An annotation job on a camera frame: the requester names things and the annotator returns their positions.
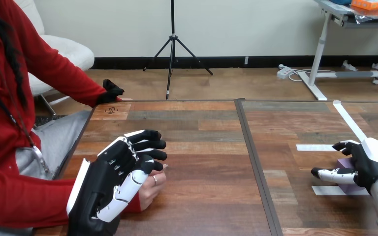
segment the white wall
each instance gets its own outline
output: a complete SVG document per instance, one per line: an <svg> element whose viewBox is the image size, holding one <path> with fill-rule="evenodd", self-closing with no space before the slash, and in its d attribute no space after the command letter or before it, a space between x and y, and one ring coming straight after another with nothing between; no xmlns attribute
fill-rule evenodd
<svg viewBox="0 0 378 236"><path fill-rule="evenodd" d="M171 34L170 0L35 2L46 34L96 57L152 57ZM176 34L200 57L314 55L323 20L313 0L175 0ZM378 30L329 30L325 55L378 55Z"/></svg>

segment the black glove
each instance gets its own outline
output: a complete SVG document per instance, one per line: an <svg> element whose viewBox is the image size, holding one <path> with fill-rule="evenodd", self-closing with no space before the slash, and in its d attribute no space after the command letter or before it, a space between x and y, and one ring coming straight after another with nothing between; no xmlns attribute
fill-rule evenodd
<svg viewBox="0 0 378 236"><path fill-rule="evenodd" d="M123 183L136 169L149 174L161 171L163 165L153 159L165 160L166 142L154 130L141 130L119 137L98 155L86 173L75 204L69 213L68 236L114 235L120 216L107 223L96 218L96 213L113 199L114 186Z"/></svg>
<svg viewBox="0 0 378 236"><path fill-rule="evenodd" d="M122 88L116 86L110 80L103 80L102 86L106 90L106 92L98 97L98 99L96 100L96 105L109 102L116 102L117 96L120 96L124 93L124 90Z"/></svg>
<svg viewBox="0 0 378 236"><path fill-rule="evenodd" d="M354 182L360 186L365 187L370 194L372 184L378 180L378 162L371 160L363 146L353 142L340 142L333 145L337 151L342 150L342 154L351 156L351 164L357 171L354 176Z"/></svg>

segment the power strip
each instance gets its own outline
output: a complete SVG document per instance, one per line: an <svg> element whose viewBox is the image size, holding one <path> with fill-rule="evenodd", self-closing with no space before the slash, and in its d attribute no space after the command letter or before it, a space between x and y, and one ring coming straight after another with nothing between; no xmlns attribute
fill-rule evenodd
<svg viewBox="0 0 378 236"><path fill-rule="evenodd" d="M289 77L289 75L293 74L293 69L290 68L290 67L283 67L283 69L281 69L280 71L278 71L278 74L277 76L281 79L286 79L287 77Z"/></svg>

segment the tripod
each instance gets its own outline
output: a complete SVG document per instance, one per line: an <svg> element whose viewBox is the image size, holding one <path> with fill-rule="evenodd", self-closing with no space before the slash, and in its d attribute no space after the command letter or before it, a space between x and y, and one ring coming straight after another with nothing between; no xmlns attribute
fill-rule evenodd
<svg viewBox="0 0 378 236"><path fill-rule="evenodd" d="M163 47L160 49L160 51L154 56L154 58L148 62L148 64L144 67L143 71L146 71L146 69L151 65L157 58L157 56L163 51L163 49L169 44L169 42L172 42L172 46L170 48L170 64L169 64L169 79L167 81L167 93L166 93L166 100L169 99L169 91L170 91L170 79L172 77L172 69L173 69L173 63L177 62L176 60L176 41L182 45L188 53L192 55L192 57L198 62L199 66L206 69L211 75L214 75L208 68L206 68L201 61L193 54L181 41L177 38L177 35L175 34L175 7L174 7L174 0L170 0L171 4L171 11L172 11L172 35L169 36L169 39L167 42L163 45Z"/></svg>

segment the lanyard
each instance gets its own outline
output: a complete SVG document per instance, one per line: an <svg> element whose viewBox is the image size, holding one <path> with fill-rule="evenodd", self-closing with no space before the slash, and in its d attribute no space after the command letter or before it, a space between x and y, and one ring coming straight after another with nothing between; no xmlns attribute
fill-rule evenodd
<svg viewBox="0 0 378 236"><path fill-rule="evenodd" d="M6 86L6 89L9 90L8 85L6 84L6 80L5 80L5 78L3 77L3 74L2 74L1 71L0 71L0 75L1 75L2 80L3 80L3 82L4 82L5 86ZM12 95L10 94L10 92L9 92L9 95L11 96L11 101L14 103L14 100L13 100ZM34 153L34 156L36 157L36 159L38 160L38 162L43 166L44 171L45 171L46 173L49 173L49 168L48 168L48 166L47 166L47 164L46 164L46 162L45 162L45 160L44 160L44 158L43 158L43 154L41 153L40 149L38 149L38 147L35 145L35 143L34 143L34 141L32 140L30 134L28 133L27 129L25 128L25 125L24 125L24 123L23 123L22 120L21 120L21 115L19 114L19 112L18 112L18 117L19 117L19 119L21 120L22 127L21 127L21 126L17 123L17 121L14 119L14 117L13 117L12 114L11 114L11 112L9 112L8 108L4 105L4 103L2 102L1 99L0 99L0 108L1 108L1 109L3 110L3 112L9 117L9 119L12 121L12 123L13 123L18 129L24 131L24 134L25 134L25 136L27 137L28 142L29 142L30 145L31 145L31 148L32 148L33 151L34 151L34 152L33 152L33 153Z"/></svg>

